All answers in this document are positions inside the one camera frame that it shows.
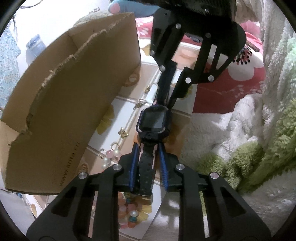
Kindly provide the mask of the black pink smartwatch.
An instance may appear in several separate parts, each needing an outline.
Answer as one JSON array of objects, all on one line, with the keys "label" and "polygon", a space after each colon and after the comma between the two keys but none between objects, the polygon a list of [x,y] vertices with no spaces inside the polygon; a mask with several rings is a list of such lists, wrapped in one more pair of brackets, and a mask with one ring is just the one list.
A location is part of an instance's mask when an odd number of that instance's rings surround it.
[{"label": "black pink smartwatch", "polygon": [[136,125],[139,144],[132,149],[129,188],[133,194],[151,196],[155,177],[155,151],[170,133],[171,110],[154,102],[141,111]]}]

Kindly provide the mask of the patterned table mat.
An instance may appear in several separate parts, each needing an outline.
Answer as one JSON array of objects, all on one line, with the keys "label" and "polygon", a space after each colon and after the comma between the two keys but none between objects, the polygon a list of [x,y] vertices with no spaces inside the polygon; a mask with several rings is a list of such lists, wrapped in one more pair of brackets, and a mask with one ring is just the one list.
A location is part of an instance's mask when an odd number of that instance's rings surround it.
[{"label": "patterned table mat", "polygon": [[82,226],[88,219],[86,207],[97,195],[93,223],[93,240],[118,240],[118,193],[150,196],[155,176],[153,162],[159,158],[162,182],[168,192],[178,192],[181,198],[179,240],[189,240],[189,219],[202,215],[198,185],[189,184],[197,174],[180,164],[178,158],[166,152],[164,139],[170,133],[171,109],[176,100],[187,93],[190,83],[181,76],[170,91],[177,65],[173,56],[178,45],[160,47],[151,44],[151,56],[159,65],[161,77],[156,103],[140,113],[136,130],[140,139],[132,152],[123,155],[100,174],[75,178],[30,226],[29,240],[86,240]]}]

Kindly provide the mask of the red floral blanket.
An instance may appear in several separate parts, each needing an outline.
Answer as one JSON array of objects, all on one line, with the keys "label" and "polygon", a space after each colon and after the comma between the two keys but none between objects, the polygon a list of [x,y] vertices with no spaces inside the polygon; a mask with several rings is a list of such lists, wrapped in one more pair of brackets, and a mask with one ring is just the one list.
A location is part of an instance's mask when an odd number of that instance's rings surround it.
[{"label": "red floral blanket", "polygon": [[251,21],[240,25],[251,46],[246,46],[214,83],[197,86],[193,113],[230,113],[246,95],[262,93],[265,69],[260,26]]}]

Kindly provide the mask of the pearl drop earring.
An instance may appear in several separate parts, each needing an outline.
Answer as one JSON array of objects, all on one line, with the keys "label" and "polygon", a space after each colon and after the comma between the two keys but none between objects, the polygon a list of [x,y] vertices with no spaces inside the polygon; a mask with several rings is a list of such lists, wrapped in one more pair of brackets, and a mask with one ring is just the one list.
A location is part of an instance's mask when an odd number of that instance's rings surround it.
[{"label": "pearl drop earring", "polygon": [[99,157],[102,160],[102,169],[107,169],[108,167],[111,166],[111,159],[107,157],[106,150],[105,149],[100,149],[99,150]]}]

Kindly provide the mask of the pink bead earring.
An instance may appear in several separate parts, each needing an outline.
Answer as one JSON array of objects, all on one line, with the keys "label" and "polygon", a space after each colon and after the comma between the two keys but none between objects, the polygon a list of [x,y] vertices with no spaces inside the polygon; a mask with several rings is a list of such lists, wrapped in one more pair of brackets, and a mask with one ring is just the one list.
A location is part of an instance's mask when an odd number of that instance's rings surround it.
[{"label": "pink bead earring", "polygon": [[118,142],[113,142],[110,146],[110,150],[106,151],[106,155],[109,159],[117,159],[121,156],[120,145]]}]

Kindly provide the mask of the small gold earring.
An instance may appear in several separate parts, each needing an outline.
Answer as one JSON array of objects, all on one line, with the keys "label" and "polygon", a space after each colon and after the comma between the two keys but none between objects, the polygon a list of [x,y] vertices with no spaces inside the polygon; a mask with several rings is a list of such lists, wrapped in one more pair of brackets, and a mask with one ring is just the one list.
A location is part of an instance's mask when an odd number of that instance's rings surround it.
[{"label": "small gold earring", "polygon": [[154,87],[158,88],[158,84],[157,83],[153,83],[152,85],[150,86],[147,86],[144,90],[144,93],[145,94],[148,94]]}]

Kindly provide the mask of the white green fluffy blanket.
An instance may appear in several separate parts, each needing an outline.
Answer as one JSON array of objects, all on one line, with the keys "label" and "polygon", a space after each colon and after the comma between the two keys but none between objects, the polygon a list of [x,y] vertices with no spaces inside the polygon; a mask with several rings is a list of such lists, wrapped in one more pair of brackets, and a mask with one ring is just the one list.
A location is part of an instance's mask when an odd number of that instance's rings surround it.
[{"label": "white green fluffy blanket", "polygon": [[181,162],[220,173],[275,240],[295,240],[295,1],[238,1],[236,21],[259,22],[262,88],[230,113],[196,113]]}]

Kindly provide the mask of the silver tassel earring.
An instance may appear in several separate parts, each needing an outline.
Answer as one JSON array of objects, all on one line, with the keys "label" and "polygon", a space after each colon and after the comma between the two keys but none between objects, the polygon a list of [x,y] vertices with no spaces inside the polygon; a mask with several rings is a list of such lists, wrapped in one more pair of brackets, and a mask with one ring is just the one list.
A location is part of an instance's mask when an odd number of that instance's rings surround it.
[{"label": "silver tassel earring", "polygon": [[148,103],[148,101],[145,98],[140,98],[135,102],[133,109],[142,108],[147,103]]}]

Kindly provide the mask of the gold butterfly earring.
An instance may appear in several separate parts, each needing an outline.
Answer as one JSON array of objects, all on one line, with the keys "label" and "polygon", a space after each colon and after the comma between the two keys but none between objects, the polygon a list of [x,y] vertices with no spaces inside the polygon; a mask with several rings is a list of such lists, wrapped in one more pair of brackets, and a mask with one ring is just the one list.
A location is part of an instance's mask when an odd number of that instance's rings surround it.
[{"label": "gold butterfly earring", "polygon": [[121,139],[127,138],[129,136],[128,132],[123,127],[120,128],[118,134],[120,135]]}]

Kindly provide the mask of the brown cardboard box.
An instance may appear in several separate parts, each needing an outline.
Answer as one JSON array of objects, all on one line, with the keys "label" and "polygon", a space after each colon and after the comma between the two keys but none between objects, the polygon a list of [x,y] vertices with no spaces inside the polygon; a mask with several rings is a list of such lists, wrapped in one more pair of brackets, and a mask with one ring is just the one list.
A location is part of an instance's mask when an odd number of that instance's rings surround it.
[{"label": "brown cardboard box", "polygon": [[133,13],[79,24],[52,42],[26,69],[1,117],[4,187],[58,194],[140,63]]}]

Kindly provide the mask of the blue water jug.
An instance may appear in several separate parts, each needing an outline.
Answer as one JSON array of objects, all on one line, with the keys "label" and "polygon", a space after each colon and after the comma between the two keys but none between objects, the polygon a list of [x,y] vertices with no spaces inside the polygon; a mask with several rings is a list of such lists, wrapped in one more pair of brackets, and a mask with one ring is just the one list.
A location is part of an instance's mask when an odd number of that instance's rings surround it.
[{"label": "blue water jug", "polygon": [[27,65],[31,65],[34,60],[46,49],[46,45],[41,40],[39,34],[34,36],[29,42],[26,44],[26,63]]}]

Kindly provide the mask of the teal patterned curtain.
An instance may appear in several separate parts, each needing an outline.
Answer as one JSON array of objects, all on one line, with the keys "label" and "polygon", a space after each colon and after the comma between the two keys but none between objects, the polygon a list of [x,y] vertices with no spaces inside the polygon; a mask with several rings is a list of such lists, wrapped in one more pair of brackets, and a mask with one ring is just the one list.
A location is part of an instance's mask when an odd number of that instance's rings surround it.
[{"label": "teal patterned curtain", "polygon": [[8,28],[1,35],[1,108],[5,108],[8,99],[20,79],[17,57],[21,51]]}]

